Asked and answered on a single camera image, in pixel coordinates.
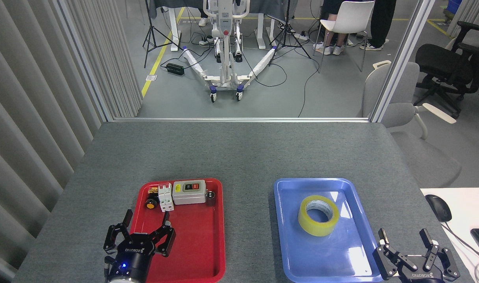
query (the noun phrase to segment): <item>yellow packing tape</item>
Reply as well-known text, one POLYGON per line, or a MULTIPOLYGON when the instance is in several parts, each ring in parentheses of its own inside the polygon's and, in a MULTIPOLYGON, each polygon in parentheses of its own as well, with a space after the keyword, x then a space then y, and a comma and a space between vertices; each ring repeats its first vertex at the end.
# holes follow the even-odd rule
POLYGON ((321 195, 310 195, 302 200, 297 219, 304 231, 313 236, 322 237, 332 233, 339 219, 339 211, 335 203, 330 199, 322 197, 321 195), (329 221, 318 222, 313 220, 308 215, 310 209, 318 209, 325 213, 329 221))

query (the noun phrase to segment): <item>light stand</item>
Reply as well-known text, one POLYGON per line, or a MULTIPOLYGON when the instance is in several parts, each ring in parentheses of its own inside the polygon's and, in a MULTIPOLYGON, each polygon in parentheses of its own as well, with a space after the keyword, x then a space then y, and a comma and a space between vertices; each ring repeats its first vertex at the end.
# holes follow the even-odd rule
POLYGON ((276 56, 276 52, 278 50, 280 50, 281 48, 283 47, 294 47, 294 48, 302 48, 302 50, 304 51, 304 53, 306 53, 306 56, 308 56, 309 59, 311 59, 310 55, 308 54, 308 52, 306 52, 306 50, 304 49, 304 47, 302 46, 302 44, 299 42, 299 40, 293 35, 293 34, 290 34, 294 39, 295 39, 295 42, 297 43, 297 45, 287 45, 287 37, 289 35, 288 33, 288 22, 289 22, 289 19, 288 19, 288 12, 290 11, 290 0, 288 0, 288 3, 287 3, 287 13, 285 14, 285 28, 279 32, 279 34, 270 42, 270 44, 272 45, 274 41, 276 41, 278 39, 279 36, 281 36, 281 38, 278 40, 278 45, 276 46, 276 49, 274 51, 274 55, 271 59, 271 61, 269 62, 269 65, 271 65, 273 59, 275 58, 276 56))
POLYGON ((147 32, 147 35, 146 35, 146 39, 144 40, 144 43, 142 44, 142 47, 144 47, 144 46, 145 46, 145 43, 147 43, 146 60, 145 60, 145 63, 144 63, 144 68, 146 68, 146 66, 147 66, 147 56, 148 56, 148 52, 151 52, 151 51, 154 50, 155 48, 159 48, 159 47, 162 47, 162 46, 165 46, 165 45, 174 44, 174 45, 178 46, 178 48, 179 48, 180 50, 183 51, 182 47, 180 47, 180 40, 179 40, 179 43, 176 44, 176 43, 174 43, 173 40, 169 39, 167 36, 165 36, 162 32, 160 32, 157 28, 154 27, 154 25, 152 24, 152 19, 150 18, 150 12, 149 12, 149 7, 148 7, 148 0, 146 0, 146 8, 147 8, 149 28, 148 28, 148 32, 147 32), (159 34, 161 34, 162 36, 164 36, 167 40, 169 40, 169 42, 168 42, 168 43, 161 44, 161 45, 156 45, 156 43, 155 43, 154 31, 159 32, 159 34))

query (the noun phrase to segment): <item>gray curtain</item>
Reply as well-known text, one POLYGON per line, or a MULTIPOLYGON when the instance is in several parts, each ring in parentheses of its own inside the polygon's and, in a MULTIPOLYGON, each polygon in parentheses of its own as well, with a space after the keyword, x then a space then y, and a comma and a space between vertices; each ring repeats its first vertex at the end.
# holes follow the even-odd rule
POLYGON ((460 31, 457 21, 470 22, 479 25, 479 0, 463 0, 458 8, 455 17, 448 27, 450 36, 458 36, 460 31))
POLYGON ((142 93, 136 82, 121 18, 112 0, 58 0, 70 12, 76 28, 72 34, 83 46, 85 58, 105 99, 105 107, 116 118, 138 114, 142 93))
POLYGON ((54 2, 0 0, 0 282, 14 277, 103 116, 54 2))

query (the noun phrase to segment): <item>power strip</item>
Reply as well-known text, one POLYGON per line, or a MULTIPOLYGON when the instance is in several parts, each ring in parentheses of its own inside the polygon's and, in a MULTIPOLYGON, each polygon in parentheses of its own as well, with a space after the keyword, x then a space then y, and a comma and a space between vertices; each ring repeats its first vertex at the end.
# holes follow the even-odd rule
POLYGON ((304 36, 304 35, 301 35, 301 34, 294 34, 294 37, 297 38, 297 39, 300 39, 300 40, 308 40, 308 37, 307 36, 304 36))

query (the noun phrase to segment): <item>blue bin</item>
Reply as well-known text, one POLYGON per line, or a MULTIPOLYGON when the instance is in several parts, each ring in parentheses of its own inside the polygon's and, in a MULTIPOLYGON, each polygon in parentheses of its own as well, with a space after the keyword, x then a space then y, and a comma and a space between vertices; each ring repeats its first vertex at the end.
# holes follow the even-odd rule
POLYGON ((295 283, 383 281, 372 253, 376 240, 351 181, 341 178, 285 178, 274 184, 285 275, 295 283), (340 218, 333 232, 312 236, 300 226, 301 201, 321 195, 335 202, 340 218))
POLYGON ((457 13, 461 0, 450 0, 446 10, 450 11, 454 15, 457 13))

